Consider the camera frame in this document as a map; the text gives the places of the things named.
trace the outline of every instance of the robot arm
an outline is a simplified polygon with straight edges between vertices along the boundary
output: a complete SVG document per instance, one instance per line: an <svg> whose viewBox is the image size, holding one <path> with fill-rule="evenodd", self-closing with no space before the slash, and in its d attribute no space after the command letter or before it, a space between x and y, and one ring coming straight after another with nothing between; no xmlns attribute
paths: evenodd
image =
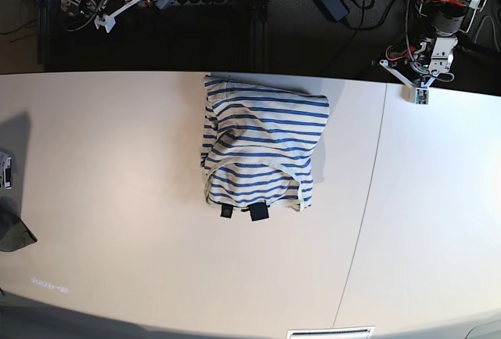
<svg viewBox="0 0 501 339"><path fill-rule="evenodd" d="M435 80L452 81L458 33L471 29L487 0L408 0L405 38L379 64L409 87L409 101L427 104Z"/></svg>

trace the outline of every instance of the vent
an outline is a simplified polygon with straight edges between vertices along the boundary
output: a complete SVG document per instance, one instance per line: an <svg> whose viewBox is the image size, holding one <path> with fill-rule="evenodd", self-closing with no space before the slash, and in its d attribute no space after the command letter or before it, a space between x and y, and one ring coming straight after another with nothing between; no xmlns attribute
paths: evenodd
<svg viewBox="0 0 501 339"><path fill-rule="evenodd" d="M374 326L325 330L289 330L287 339L369 339Z"/></svg>

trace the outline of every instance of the dark floor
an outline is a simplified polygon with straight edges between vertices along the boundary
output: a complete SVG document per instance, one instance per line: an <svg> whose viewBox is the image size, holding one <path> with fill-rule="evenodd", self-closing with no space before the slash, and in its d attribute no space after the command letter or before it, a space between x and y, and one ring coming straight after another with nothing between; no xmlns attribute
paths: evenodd
<svg viewBox="0 0 501 339"><path fill-rule="evenodd" d="M374 25L390 1L376 0L374 8L365 12L364 26ZM497 21L501 5L498 0L489 1L485 13L491 12ZM237 7L201 8L169 9L161 15L131 9L111 34L92 27L70 36L55 34L49 69L252 71L247 60L245 13ZM404 0L397 0L382 27L359 32L321 75L396 81L384 70L371 67L371 62L403 36L404 15ZM348 19L358 25L360 16L360 9L351 9ZM268 72L317 76L352 33L327 21L311 0L271 0ZM479 42L492 44L487 26ZM457 53L453 65L456 80L442 86L501 95L496 68Z"/></svg>

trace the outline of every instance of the floor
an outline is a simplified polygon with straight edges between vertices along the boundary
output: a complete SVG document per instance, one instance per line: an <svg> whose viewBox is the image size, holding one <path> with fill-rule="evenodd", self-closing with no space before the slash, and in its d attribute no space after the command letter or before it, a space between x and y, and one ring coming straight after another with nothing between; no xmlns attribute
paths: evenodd
<svg viewBox="0 0 501 339"><path fill-rule="evenodd" d="M375 24L389 2L376 0L374 8L364 14L364 25ZM489 0L482 15L492 14L498 22L496 14L500 4L499 0ZM20 0L0 0L0 6L5 13L0 20L3 29L19 26ZM165 17L166 20L155 19L149 23L139 17L135 21L140 26L127 26L129 31L133 29L132 36L130 33L120 34L119 28L123 26L120 24L110 35L96 35L93 30L88 31L92 33L90 38L82 34L76 35L77 38L71 35L72 38L65 38L53 47L55 64L49 70L248 71L245 23L230 21L231 12L227 10L211 12L193 16L187 13L182 22L171 15ZM404 13L404 0L397 0L382 27L359 32L342 56L328 64L353 31L327 21L311 0L271 0L269 73L317 76L326 66L322 76L396 82L385 71L372 68L371 63L402 36ZM359 17L360 10L352 9L348 19L351 24L357 24ZM481 18L477 17L473 30ZM149 27L149 31L145 33L141 27ZM16 36L30 33L32 31L23 30ZM36 64L35 38L25 38L14 44L9 43L12 39L11 36L0 36L0 72L42 71L42 67ZM489 25L482 31L479 42L493 45ZM492 65L485 66L459 53L454 64L456 80L452 84L441 84L441 87L499 95L496 69Z"/></svg>
<svg viewBox="0 0 501 339"><path fill-rule="evenodd" d="M12 31L36 17L29 0L0 0L0 33ZM33 73L43 71L37 64L36 28L24 28L16 33L0 35L0 74Z"/></svg>

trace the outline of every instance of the black tag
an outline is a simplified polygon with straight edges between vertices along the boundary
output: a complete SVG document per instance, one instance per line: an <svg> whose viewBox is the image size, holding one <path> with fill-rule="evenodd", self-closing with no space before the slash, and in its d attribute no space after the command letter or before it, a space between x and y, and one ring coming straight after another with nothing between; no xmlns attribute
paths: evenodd
<svg viewBox="0 0 501 339"><path fill-rule="evenodd" d="M251 206L249 206L249 210L250 218L253 222L269 218L268 207L266 206L266 204L252 204Z"/></svg>
<svg viewBox="0 0 501 339"><path fill-rule="evenodd" d="M223 218L231 219L233 214L233 206L231 204L221 205L221 216Z"/></svg>

